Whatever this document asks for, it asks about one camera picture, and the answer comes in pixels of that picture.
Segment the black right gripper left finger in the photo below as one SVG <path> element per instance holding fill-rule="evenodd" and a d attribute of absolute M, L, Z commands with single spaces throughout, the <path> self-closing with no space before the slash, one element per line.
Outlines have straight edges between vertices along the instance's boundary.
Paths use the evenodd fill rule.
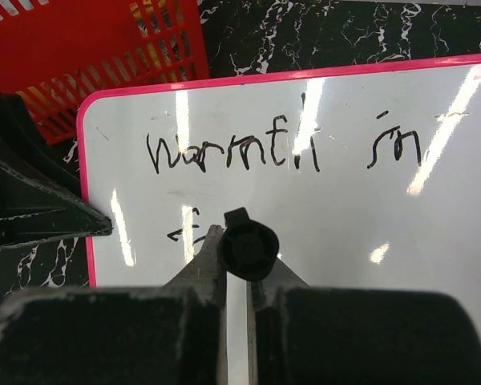
<path fill-rule="evenodd" d="M 163 286 L 25 289 L 0 305 L 0 384 L 225 384 L 226 273 L 212 225 Z"/>

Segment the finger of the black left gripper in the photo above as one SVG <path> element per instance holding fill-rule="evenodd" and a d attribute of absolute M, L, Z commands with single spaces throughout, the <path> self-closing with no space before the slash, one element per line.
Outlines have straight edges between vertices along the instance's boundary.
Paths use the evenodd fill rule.
<path fill-rule="evenodd" d="M 108 236 L 111 220 L 86 203 L 19 95 L 0 93 L 0 249 Z"/>

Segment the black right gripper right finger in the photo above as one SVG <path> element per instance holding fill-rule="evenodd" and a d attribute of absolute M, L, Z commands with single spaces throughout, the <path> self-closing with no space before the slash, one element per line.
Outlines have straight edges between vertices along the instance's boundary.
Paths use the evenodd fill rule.
<path fill-rule="evenodd" d="M 452 297 L 306 284 L 277 261 L 247 285 L 252 384 L 481 384 L 481 341 Z"/>

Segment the black whiteboard marker pen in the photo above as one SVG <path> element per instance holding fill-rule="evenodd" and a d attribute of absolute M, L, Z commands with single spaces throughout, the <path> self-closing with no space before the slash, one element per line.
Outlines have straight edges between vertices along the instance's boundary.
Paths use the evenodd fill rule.
<path fill-rule="evenodd" d="M 279 253 L 277 235 L 252 220 L 245 208 L 224 214 L 226 228 L 219 240 L 217 259 L 229 273 L 248 282 L 265 279 Z"/>

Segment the pink framed whiteboard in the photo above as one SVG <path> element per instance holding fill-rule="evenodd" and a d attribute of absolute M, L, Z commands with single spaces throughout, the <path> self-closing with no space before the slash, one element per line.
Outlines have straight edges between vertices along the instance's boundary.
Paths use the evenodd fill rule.
<path fill-rule="evenodd" d="M 481 54 L 100 91 L 77 126 L 113 222 L 93 289 L 165 285 L 245 208 L 306 284 L 445 294 L 481 341 Z M 227 382 L 252 384 L 250 282 L 223 269 Z"/>

